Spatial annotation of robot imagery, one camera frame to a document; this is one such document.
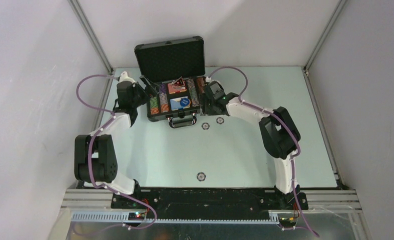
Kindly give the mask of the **triangular dealer button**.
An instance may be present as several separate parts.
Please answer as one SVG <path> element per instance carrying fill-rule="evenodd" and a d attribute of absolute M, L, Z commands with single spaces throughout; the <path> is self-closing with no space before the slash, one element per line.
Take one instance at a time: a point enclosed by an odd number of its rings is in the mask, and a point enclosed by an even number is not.
<path fill-rule="evenodd" d="M 178 79 L 174 80 L 171 85 L 176 86 L 176 87 L 185 87 L 185 81 L 182 77 L 179 77 Z"/>

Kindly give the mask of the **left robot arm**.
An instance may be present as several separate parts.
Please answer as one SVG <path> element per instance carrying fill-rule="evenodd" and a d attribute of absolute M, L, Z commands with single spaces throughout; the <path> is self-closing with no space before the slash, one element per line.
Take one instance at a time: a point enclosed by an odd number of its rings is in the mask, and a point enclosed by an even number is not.
<path fill-rule="evenodd" d="M 154 97 L 159 86 L 142 75 L 140 80 L 145 84 L 142 87 L 125 71 L 117 80 L 117 99 L 113 109 L 107 110 L 109 119 L 91 133 L 75 138 L 74 175 L 97 189 L 105 188 L 118 195 L 124 194 L 124 203 L 130 208 L 137 208 L 142 204 L 143 195 L 135 190 L 138 186 L 136 180 L 119 172 L 117 158 L 126 150 L 121 146 L 122 134 L 133 126 L 138 107 Z"/>

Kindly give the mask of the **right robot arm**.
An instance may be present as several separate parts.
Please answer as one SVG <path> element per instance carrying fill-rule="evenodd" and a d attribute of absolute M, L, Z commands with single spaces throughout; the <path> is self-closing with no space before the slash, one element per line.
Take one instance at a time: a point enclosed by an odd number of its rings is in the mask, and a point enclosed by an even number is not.
<path fill-rule="evenodd" d="M 274 158 L 276 182 L 276 204 L 288 209 L 296 202 L 293 190 L 295 165 L 292 161 L 301 153 L 301 135 L 284 107 L 268 109 L 245 101 L 236 93 L 225 93 L 220 82 L 213 80 L 204 85 L 200 100 L 205 115 L 226 115 L 242 119 L 260 129 L 263 146 Z"/>

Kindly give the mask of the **red playing card box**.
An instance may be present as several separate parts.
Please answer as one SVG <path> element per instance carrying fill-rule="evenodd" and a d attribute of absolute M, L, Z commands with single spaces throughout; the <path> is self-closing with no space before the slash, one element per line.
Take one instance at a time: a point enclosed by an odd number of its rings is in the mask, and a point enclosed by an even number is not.
<path fill-rule="evenodd" d="M 168 83 L 167 87 L 168 87 L 168 93 L 170 95 L 178 94 L 178 93 L 182 93 L 182 92 L 186 92 L 187 91 L 187 88 L 186 88 L 185 84 Z"/>

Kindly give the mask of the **blue round button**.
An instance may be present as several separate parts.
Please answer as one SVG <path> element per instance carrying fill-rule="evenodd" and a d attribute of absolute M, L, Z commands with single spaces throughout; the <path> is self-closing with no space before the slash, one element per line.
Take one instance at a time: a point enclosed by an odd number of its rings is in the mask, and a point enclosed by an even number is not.
<path fill-rule="evenodd" d="M 183 97 L 179 101 L 180 108 L 188 108 L 191 104 L 191 101 L 187 97 Z"/>

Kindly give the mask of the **black poker set case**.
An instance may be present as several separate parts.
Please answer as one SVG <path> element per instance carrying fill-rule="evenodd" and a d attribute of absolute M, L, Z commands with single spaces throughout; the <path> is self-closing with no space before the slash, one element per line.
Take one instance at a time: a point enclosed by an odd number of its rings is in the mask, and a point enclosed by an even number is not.
<path fill-rule="evenodd" d="M 166 120 L 178 129 L 197 122 L 201 113 L 201 94 L 205 85 L 204 39 L 201 36 L 166 40 L 135 46 L 134 53 L 141 75 L 160 86 L 159 94 L 147 103 L 147 117 L 152 122 Z M 182 77 L 186 92 L 169 94 L 167 84 Z M 170 99 L 188 97 L 190 107 L 171 111 Z"/>

